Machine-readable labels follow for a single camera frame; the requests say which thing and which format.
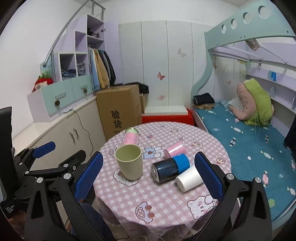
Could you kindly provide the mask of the light green plastic cup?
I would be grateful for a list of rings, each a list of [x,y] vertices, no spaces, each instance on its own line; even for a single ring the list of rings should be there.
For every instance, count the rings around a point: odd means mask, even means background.
[[[128,180],[138,180],[143,172],[142,150],[139,146],[129,144],[115,151],[118,166]]]

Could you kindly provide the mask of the white plastic cup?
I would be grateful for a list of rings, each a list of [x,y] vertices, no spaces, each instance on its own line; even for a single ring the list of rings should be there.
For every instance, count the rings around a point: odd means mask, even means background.
[[[187,192],[202,183],[203,179],[194,165],[176,177],[176,184],[182,192]]]

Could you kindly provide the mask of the pink plastic cup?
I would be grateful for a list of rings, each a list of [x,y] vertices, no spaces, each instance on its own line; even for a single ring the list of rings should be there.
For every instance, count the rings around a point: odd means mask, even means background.
[[[185,145],[181,141],[178,141],[164,149],[164,155],[166,158],[171,158],[186,153],[187,151]]]

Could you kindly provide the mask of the teal cartoon bed sheet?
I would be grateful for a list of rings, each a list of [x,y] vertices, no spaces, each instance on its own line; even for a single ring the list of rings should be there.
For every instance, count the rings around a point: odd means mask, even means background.
[[[283,135],[272,125],[246,125],[220,102],[194,111],[227,151],[232,173],[241,180],[262,179],[271,219],[285,215],[295,202],[295,160]]]

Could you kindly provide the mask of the beige low cabinet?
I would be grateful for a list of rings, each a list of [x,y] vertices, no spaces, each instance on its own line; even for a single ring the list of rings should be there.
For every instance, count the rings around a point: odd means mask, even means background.
[[[37,159],[31,170],[55,168],[79,150],[88,160],[106,143],[96,97],[61,114],[50,123],[33,123],[13,139],[15,154],[25,148],[39,147],[53,141],[54,151]]]

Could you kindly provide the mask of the pink checkered cartoon tablecloth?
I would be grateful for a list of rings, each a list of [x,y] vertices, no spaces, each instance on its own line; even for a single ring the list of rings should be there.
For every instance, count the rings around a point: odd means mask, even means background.
[[[105,221],[123,227],[120,237],[158,240],[170,234],[181,240],[195,224],[207,221],[218,202],[204,184],[182,192],[175,180],[156,183],[151,176],[152,163],[162,160],[164,149],[177,141],[185,145],[190,164],[194,164],[197,152],[203,152],[210,162],[229,173],[229,156],[217,138],[192,125],[162,121],[139,125],[137,130],[143,174],[139,180],[126,180],[115,158],[124,133],[110,138],[100,150],[103,167],[94,182],[98,210]]]

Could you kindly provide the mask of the green pink plush pillow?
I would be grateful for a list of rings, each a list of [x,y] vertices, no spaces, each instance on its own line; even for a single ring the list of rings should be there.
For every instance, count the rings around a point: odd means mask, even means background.
[[[254,78],[237,86],[237,98],[229,101],[228,108],[249,126],[268,126],[274,113],[269,95]]]

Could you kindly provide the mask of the pink green clear tumbler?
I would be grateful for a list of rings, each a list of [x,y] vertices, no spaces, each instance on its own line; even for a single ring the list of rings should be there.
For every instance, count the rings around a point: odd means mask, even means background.
[[[139,132],[136,128],[130,127],[125,130],[121,145],[138,145]]]

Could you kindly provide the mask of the mint drawer unit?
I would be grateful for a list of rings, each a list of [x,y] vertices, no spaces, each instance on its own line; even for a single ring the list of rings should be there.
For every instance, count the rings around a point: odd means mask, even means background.
[[[34,122],[49,123],[64,110],[93,96],[90,75],[83,75],[42,87],[27,96]]]

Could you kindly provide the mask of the folded dark clothes pile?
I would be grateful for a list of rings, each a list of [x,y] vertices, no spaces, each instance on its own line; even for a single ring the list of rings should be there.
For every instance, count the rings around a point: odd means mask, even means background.
[[[193,97],[193,107],[211,110],[215,107],[215,100],[209,93],[196,95]]]

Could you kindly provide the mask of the brown cardboard box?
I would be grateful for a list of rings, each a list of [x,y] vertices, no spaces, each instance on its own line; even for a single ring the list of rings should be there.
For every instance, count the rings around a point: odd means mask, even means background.
[[[142,109],[137,85],[114,86],[96,93],[101,123],[107,139],[142,124]]]

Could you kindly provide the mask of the red strawberry plush toy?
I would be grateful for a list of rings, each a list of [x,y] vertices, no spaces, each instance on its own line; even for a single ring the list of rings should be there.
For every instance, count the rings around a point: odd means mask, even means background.
[[[34,88],[32,92],[36,91],[37,89],[40,89],[42,87],[48,86],[53,84],[53,79],[51,76],[48,74],[48,72],[44,72],[42,75],[40,75],[35,82]]]

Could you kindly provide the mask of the hanging clothes row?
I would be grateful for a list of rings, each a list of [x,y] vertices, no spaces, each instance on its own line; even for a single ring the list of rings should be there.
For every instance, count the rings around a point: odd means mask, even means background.
[[[107,53],[88,47],[88,58],[93,90],[98,91],[113,86],[116,82],[116,75]]]

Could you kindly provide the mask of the white wardrobe doors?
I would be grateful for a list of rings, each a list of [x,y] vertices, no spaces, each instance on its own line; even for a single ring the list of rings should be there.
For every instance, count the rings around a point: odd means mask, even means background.
[[[147,105],[191,105],[191,90],[206,65],[204,33],[211,26],[182,21],[120,24],[124,83],[149,87]]]

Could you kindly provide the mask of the mint bunk bed frame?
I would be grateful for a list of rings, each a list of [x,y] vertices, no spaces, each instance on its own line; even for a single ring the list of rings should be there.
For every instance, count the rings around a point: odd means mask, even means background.
[[[191,90],[192,110],[199,128],[205,125],[195,113],[193,97],[209,93],[229,110],[237,86],[254,78],[274,107],[269,123],[284,137],[283,146],[295,160],[295,27],[293,17],[279,1],[255,1],[204,33],[206,65]],[[284,225],[295,210],[272,220],[273,229]]]

